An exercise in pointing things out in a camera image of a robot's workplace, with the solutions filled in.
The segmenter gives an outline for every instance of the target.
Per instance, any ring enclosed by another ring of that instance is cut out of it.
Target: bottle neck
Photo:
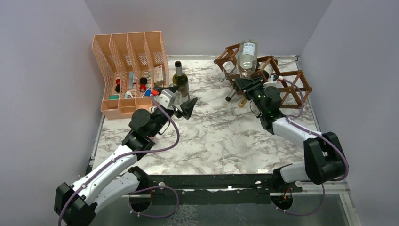
[[[176,75],[177,76],[182,76],[183,75],[183,71],[182,71],[182,67],[176,67]]]

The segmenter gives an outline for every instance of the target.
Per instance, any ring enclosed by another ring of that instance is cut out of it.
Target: wine bottle
[[[175,68],[176,74],[173,75],[173,83],[179,86],[178,91],[182,94],[182,102],[185,103],[190,100],[188,78],[182,71],[182,63],[180,61],[175,62]]]

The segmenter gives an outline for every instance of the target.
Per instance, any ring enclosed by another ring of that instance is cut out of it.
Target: table
[[[213,63],[214,58],[169,57],[170,79],[175,74],[176,60],[182,62],[183,72],[189,78],[190,98],[197,97],[198,102],[189,120],[174,118],[180,130],[179,144],[163,153],[149,153],[135,165],[149,175],[246,174],[272,173],[275,168],[303,160],[301,148],[262,128],[249,102],[244,108],[237,107],[239,95],[230,102],[225,101],[231,85],[227,80],[218,80],[222,72]],[[295,56],[278,57],[280,71],[296,71],[295,60]],[[298,109],[282,109],[282,112],[293,114]],[[308,101],[302,116],[295,121],[316,130]],[[130,131],[129,122],[130,119],[104,120],[93,168],[118,147]],[[157,137],[159,142],[153,149],[172,145],[176,132],[171,126]]]

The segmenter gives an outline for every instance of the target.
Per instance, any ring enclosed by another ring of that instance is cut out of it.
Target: plastic storage bin
[[[153,90],[154,67],[163,66],[164,86],[169,86],[168,61],[160,31],[95,35],[92,48],[105,81],[101,112],[107,119],[130,118],[135,110],[153,106],[150,97],[142,97],[139,80],[147,77]],[[134,98],[125,99],[130,71],[136,82],[131,90]],[[117,79],[120,79],[119,93],[115,91]],[[112,95],[119,98],[110,99]]]

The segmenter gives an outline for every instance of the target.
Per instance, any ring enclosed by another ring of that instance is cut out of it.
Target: white marble surface
[[[175,74],[174,62],[182,62],[190,82],[190,97],[198,97],[189,120],[175,120],[180,130],[180,142],[172,150],[149,153],[137,166],[148,174],[242,174],[272,173],[273,169],[303,160],[303,151],[290,141],[264,130],[249,109],[238,108],[241,96],[231,102],[225,97],[231,90],[228,81],[220,82],[222,74],[213,60],[170,58],[170,78]],[[282,72],[297,70],[293,57],[279,58]],[[282,109],[284,114],[297,113]],[[130,131],[130,119],[105,119],[98,142],[93,168],[97,167],[118,147]],[[303,115],[296,122],[316,129],[310,106],[306,102]],[[172,126],[162,135],[153,149],[172,145],[176,132]]]

